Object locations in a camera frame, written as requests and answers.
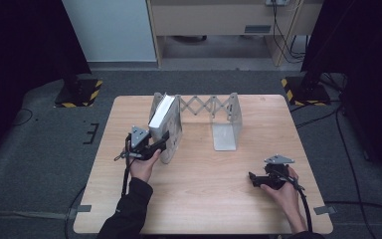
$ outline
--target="person's right hand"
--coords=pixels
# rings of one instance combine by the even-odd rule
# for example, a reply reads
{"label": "person's right hand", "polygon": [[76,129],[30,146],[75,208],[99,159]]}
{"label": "person's right hand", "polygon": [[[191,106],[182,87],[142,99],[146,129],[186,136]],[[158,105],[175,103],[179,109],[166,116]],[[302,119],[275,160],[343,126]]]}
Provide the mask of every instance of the person's right hand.
{"label": "person's right hand", "polygon": [[[293,168],[289,167],[288,172],[290,177],[298,179]],[[260,188],[284,211],[292,233],[306,231],[305,221],[299,212],[298,192],[291,183],[286,182],[279,190],[274,190],[265,184],[262,184]]]}

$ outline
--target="white book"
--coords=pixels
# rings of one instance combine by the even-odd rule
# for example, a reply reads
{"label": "white book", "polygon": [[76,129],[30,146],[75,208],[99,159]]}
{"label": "white book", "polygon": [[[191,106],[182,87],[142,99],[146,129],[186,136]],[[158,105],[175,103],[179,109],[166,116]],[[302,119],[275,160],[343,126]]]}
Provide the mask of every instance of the white book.
{"label": "white book", "polygon": [[165,95],[148,124],[153,142],[157,142],[169,131],[166,149],[160,154],[160,160],[169,163],[182,137],[181,109],[179,97]]}

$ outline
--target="wooden table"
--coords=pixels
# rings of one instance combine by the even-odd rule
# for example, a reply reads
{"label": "wooden table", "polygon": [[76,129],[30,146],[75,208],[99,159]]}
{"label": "wooden table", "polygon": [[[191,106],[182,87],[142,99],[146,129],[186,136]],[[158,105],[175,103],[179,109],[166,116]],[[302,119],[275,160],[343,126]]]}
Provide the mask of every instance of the wooden table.
{"label": "wooden table", "polygon": [[[183,137],[169,164],[156,162],[143,234],[290,233],[285,216],[268,195],[253,187],[248,172],[265,174],[264,159],[292,158],[305,188],[313,229],[328,234],[328,214],[315,215],[323,200],[284,97],[238,95],[243,127],[236,151],[215,151],[208,115],[182,115]],[[147,128],[153,96],[115,99],[74,224],[77,233],[98,233],[120,198],[125,163],[119,155],[131,126]]]}

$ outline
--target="metal bookend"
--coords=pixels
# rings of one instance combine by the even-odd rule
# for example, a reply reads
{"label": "metal bookend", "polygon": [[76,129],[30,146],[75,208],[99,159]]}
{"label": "metal bookend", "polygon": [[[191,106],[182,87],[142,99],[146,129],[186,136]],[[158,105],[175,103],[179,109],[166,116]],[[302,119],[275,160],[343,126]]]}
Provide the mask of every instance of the metal bookend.
{"label": "metal bookend", "polygon": [[[199,105],[197,109],[191,107],[195,102]],[[210,99],[206,102],[203,102],[198,96],[192,97],[188,102],[181,99],[181,112],[185,110],[190,111],[195,116],[203,110],[210,113],[215,150],[228,151],[237,149],[243,125],[237,93],[231,93],[223,102],[217,96],[210,96]]]}

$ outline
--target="striped warning base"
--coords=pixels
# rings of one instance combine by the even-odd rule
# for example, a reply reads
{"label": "striped warning base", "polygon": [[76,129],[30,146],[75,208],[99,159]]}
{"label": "striped warning base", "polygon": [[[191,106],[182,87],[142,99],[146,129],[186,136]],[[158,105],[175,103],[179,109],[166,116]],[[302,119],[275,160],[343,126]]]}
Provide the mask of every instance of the striped warning base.
{"label": "striped warning base", "polygon": [[298,99],[295,96],[295,92],[292,90],[292,87],[290,86],[287,79],[282,79],[282,86],[284,87],[287,100],[289,103],[293,106],[327,106],[330,104],[330,99],[328,96],[325,100],[308,100],[308,99]]}
{"label": "striped warning base", "polygon": [[98,95],[98,91],[100,90],[100,86],[103,83],[103,81],[98,80],[98,81],[94,81],[94,82],[95,82],[95,85],[92,88],[91,92],[89,93],[90,97],[88,97],[88,100],[83,101],[83,102],[79,102],[79,103],[70,102],[70,101],[55,103],[55,107],[56,108],[76,108],[76,107],[90,107],[90,106],[92,106],[93,103],[95,102],[95,99]]}

